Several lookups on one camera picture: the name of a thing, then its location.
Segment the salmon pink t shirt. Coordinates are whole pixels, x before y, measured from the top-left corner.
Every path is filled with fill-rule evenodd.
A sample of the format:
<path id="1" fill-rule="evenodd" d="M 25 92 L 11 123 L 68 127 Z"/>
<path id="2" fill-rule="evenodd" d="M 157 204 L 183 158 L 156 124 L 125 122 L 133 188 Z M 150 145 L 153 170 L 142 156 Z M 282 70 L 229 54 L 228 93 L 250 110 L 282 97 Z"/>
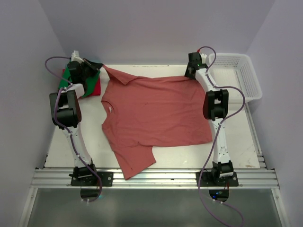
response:
<path id="1" fill-rule="evenodd" d="M 203 116 L 205 92 L 184 76 L 148 78 L 105 67 L 109 83 L 101 99 L 102 130 L 125 179 L 156 160 L 153 147 L 177 147 L 212 141 Z"/>

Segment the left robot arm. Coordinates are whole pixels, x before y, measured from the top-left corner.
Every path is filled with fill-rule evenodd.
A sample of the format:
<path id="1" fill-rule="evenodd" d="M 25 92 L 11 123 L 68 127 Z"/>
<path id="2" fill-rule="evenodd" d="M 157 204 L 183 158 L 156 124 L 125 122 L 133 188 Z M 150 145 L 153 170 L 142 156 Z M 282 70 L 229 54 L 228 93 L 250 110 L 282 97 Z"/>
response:
<path id="1" fill-rule="evenodd" d="M 60 77 L 58 92 L 49 95 L 52 121 L 62 130 L 72 151 L 74 169 L 70 174 L 72 186 L 106 186 L 113 181 L 112 172 L 96 169 L 81 133 L 82 120 L 79 99 L 89 91 L 88 81 L 96 78 L 102 68 L 101 63 L 70 57 L 65 72 Z"/>

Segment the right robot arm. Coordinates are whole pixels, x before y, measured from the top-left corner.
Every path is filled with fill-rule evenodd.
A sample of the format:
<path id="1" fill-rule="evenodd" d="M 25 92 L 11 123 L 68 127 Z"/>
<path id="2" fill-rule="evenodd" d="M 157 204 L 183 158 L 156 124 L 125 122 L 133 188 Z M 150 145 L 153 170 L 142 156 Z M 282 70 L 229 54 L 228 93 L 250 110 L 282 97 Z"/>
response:
<path id="1" fill-rule="evenodd" d="M 239 182 L 228 152 L 224 122 L 228 114 L 229 92 L 220 88 L 207 70 L 200 53 L 188 54 L 185 77 L 197 80 L 205 91 L 203 116 L 209 122 L 213 137 L 213 167 L 211 170 L 202 168 L 196 173 L 197 186 L 237 187 Z"/>

